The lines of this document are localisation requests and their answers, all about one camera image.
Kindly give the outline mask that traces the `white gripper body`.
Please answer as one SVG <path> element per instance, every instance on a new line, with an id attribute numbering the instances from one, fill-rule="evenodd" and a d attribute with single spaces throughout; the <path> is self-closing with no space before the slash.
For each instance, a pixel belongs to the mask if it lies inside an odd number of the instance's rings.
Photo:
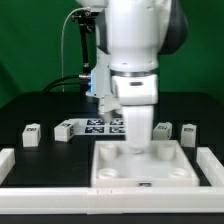
<path id="1" fill-rule="evenodd" d="M 151 144 L 154 105 L 158 102 L 157 76 L 114 76 L 112 86 L 122 108 L 128 148 L 142 153 Z"/>

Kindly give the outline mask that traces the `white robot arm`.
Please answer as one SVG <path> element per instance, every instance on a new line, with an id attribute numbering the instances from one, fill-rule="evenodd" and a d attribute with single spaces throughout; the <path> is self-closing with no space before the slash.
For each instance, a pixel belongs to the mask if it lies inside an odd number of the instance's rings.
<path id="1" fill-rule="evenodd" d="M 178 0 L 76 1 L 96 15 L 97 61 L 87 95 L 98 100 L 104 121 L 122 114 L 127 145 L 141 153 L 151 143 L 158 56 L 184 43 L 186 17 Z"/>

